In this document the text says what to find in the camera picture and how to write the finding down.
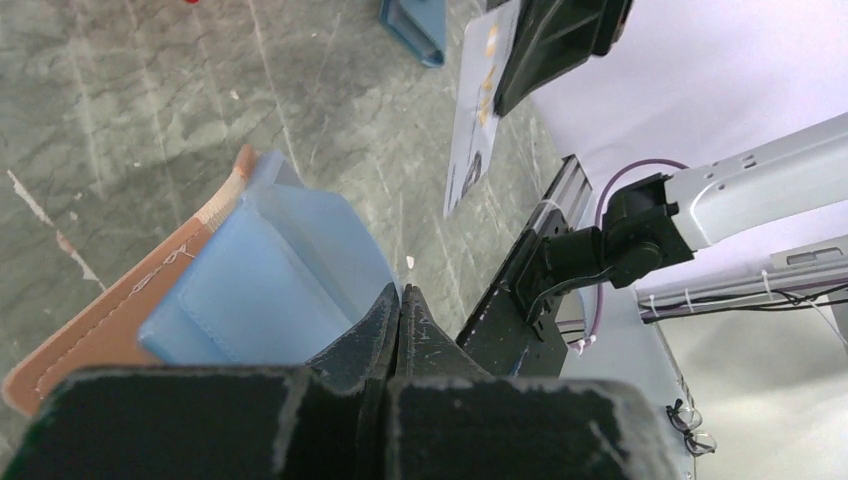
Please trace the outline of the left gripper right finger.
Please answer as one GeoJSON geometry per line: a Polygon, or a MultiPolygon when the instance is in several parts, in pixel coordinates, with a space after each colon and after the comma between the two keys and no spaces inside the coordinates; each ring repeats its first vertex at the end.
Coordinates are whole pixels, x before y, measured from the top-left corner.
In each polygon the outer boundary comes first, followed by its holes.
{"type": "Polygon", "coordinates": [[[677,479],[652,406],[614,380],[487,377],[403,293],[387,386],[391,479],[677,479]]]}

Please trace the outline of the brown card holder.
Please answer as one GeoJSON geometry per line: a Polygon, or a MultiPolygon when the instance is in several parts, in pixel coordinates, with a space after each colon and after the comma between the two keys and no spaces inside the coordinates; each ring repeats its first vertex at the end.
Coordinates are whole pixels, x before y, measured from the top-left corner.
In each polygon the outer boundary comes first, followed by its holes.
{"type": "Polygon", "coordinates": [[[86,367],[303,364],[396,285],[343,196],[244,146],[216,193],[14,367],[3,396],[29,416],[86,367]]]}

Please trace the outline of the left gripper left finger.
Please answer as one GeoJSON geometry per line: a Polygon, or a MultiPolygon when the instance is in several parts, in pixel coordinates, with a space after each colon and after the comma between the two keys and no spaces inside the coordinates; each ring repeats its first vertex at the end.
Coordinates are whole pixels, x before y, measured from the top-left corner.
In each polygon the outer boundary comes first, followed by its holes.
{"type": "Polygon", "coordinates": [[[303,365],[91,367],[33,418],[7,479],[394,479],[386,386],[401,301],[303,365]]]}

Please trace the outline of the white printed credit card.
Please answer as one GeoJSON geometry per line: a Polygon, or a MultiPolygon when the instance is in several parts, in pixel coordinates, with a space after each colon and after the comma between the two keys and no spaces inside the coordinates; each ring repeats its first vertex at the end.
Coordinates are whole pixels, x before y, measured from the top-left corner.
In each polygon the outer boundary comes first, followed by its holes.
{"type": "Polygon", "coordinates": [[[468,23],[462,43],[443,216],[489,169],[500,115],[495,96],[516,36],[522,2],[507,1],[468,23]]]}

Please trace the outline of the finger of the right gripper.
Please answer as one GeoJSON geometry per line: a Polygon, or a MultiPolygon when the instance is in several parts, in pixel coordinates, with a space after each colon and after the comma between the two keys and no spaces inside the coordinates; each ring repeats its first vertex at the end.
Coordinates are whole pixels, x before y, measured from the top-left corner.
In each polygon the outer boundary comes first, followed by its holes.
{"type": "Polygon", "coordinates": [[[494,96],[508,115],[538,88],[603,57],[620,39],[632,0],[531,0],[519,10],[515,40],[494,96]]]}

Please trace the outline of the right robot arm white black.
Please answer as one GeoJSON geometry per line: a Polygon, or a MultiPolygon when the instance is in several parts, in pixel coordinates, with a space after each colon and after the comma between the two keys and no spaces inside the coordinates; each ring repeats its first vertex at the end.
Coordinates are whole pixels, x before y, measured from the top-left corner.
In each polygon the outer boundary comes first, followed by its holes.
{"type": "Polygon", "coordinates": [[[847,229],[843,1],[637,1],[608,55],[533,98],[597,184],[642,159],[686,165],[667,187],[695,265],[650,286],[847,229]]]}

